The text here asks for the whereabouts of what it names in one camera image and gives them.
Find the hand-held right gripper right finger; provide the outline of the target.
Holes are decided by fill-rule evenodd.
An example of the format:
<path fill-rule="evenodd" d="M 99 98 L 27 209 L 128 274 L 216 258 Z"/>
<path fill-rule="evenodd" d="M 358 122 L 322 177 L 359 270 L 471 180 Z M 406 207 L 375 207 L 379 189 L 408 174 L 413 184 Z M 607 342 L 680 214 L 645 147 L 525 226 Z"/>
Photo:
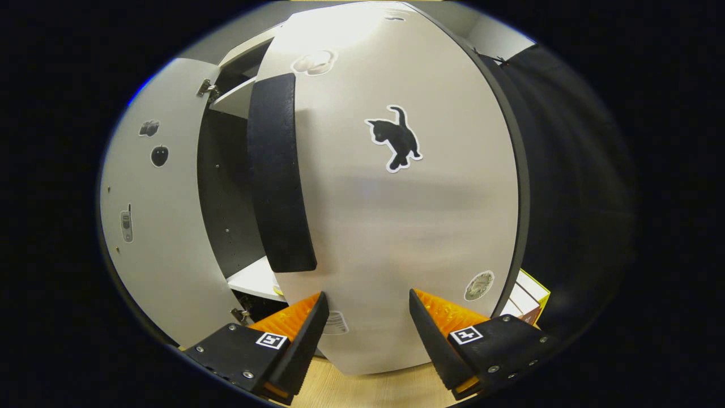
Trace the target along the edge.
<path fill-rule="evenodd" d="M 409 312 L 443 385 L 456 400 L 489 397 L 554 356 L 558 338 L 510 314 L 485 317 L 419 289 Z"/>

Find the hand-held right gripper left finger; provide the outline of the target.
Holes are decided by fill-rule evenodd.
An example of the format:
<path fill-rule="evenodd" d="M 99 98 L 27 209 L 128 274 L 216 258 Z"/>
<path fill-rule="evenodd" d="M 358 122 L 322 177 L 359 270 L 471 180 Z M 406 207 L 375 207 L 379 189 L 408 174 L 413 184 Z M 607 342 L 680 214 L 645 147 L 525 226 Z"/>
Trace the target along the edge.
<path fill-rule="evenodd" d="M 300 393 L 330 314 L 321 291 L 243 326 L 228 323 L 183 354 L 244 393 L 290 405 Z"/>

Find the white cabinet door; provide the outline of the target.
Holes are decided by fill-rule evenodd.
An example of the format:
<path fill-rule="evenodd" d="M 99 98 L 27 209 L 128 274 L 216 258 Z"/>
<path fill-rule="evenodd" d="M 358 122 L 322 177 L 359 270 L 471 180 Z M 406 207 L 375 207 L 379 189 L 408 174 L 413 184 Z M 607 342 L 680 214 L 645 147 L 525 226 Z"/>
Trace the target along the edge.
<path fill-rule="evenodd" d="M 409 3 L 294 13 L 257 81 L 284 73 L 297 77 L 317 268 L 275 278 L 291 304 L 326 294 L 334 319 L 318 348 L 342 374 L 425 364 L 410 289 L 491 317 L 521 263 L 524 165 L 501 89 L 463 39 Z"/>
<path fill-rule="evenodd" d="M 99 212 L 116 272 L 142 312 L 188 349 L 233 322 L 239 302 L 210 245 L 197 155 L 219 67 L 176 58 L 142 86 L 112 135 Z"/>

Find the white shoe cabinet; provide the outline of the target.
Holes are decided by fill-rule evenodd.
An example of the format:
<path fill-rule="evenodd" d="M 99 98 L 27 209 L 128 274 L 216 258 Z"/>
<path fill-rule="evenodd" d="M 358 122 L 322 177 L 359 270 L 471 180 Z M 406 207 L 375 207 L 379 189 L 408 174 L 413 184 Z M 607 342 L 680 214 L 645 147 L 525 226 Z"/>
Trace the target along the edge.
<path fill-rule="evenodd" d="M 205 88 L 197 150 L 198 191 L 206 233 L 222 279 L 243 308 L 261 312 L 256 300 L 280 304 L 265 257 L 251 197 L 247 120 L 209 108 L 219 96 L 256 77 L 268 47 L 236 60 Z"/>

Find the yellow book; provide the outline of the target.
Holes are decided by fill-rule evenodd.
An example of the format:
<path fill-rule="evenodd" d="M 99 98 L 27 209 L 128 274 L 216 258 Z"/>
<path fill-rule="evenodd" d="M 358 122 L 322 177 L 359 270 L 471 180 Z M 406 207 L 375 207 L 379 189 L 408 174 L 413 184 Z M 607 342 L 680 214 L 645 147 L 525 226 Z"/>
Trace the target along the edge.
<path fill-rule="evenodd" d="M 509 299 L 512 296 L 517 295 L 523 295 L 530 297 L 531 299 L 536 300 L 537 303 L 540 305 L 540 312 L 536 318 L 536 321 L 534 323 L 534 327 L 537 327 L 537 323 L 539 321 L 539 318 L 541 318 L 542 312 L 544 312 L 544 308 L 549 300 L 549 297 L 551 297 L 551 292 L 549 289 L 546 289 L 544 285 L 540 284 L 536 279 L 533 278 L 530 274 L 528 274 L 523 269 L 519 270 L 518 276 L 516 278 L 516 283 L 513 286 L 511 293 L 509 295 Z"/>

